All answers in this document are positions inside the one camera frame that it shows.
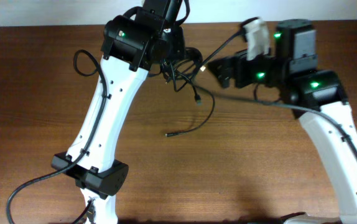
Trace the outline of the black USB cable gold plug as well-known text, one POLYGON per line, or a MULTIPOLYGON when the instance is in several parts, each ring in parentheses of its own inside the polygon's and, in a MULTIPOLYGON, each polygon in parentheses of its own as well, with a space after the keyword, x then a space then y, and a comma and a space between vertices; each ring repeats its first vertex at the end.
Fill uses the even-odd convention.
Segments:
POLYGON ((169 138, 169 137, 174 137, 174 136, 179 136, 179 135, 182 135, 182 134, 188 134, 188 133, 191 133, 193 131, 196 131, 198 129, 200 129, 202 126, 204 126, 208 121, 209 119, 211 118, 214 110, 215 110, 215 104, 216 104, 216 101, 215 101, 215 97, 214 95, 211 93, 211 91, 209 90, 206 90, 205 88, 203 87, 200 87, 198 86, 197 84, 195 84, 194 82, 192 82, 192 80, 190 78, 188 78, 186 75, 182 74, 181 72, 176 72, 173 65, 170 64, 170 79, 172 80, 172 83, 173 83, 173 86, 174 86, 174 91, 175 92, 179 92, 180 89, 177 88, 177 84, 176 84, 176 75, 180 75, 184 80, 185 80, 185 84, 189 84, 191 85, 193 91, 194 91, 194 94, 195 94, 195 101, 199 100, 200 99, 200 95, 198 94, 198 90, 201 90, 205 93, 207 93, 211 99, 212 99, 212 106, 211 106, 211 111, 209 113, 209 115, 205 118, 205 120, 200 123, 198 126, 194 127, 194 128, 191 128, 191 129, 188 129, 188 130, 185 130, 185 131, 175 131, 175 132, 171 132, 171 133, 166 133, 165 134, 165 137, 169 138))

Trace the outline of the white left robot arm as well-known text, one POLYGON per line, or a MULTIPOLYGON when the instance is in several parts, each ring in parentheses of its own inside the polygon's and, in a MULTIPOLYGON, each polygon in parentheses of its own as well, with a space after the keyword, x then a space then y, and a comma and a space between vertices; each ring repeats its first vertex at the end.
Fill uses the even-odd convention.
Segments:
POLYGON ((101 60, 94 59, 98 84, 83 125, 66 152, 51 166, 75 180, 85 199, 83 223, 117 223, 116 194, 129 167, 116 160, 117 140, 130 105, 151 66, 184 56, 178 19, 188 1, 146 0, 109 21, 101 60))

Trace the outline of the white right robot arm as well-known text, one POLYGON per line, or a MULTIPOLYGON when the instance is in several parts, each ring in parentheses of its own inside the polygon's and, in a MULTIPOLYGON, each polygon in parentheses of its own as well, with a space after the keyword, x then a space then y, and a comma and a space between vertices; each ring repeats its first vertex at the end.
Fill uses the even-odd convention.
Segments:
POLYGON ((253 17, 240 24, 245 50, 208 63, 222 88, 264 85, 280 92, 316 147, 338 202, 333 223, 357 223, 357 130, 348 96, 331 70, 318 68, 317 32, 306 19, 267 24, 253 17))

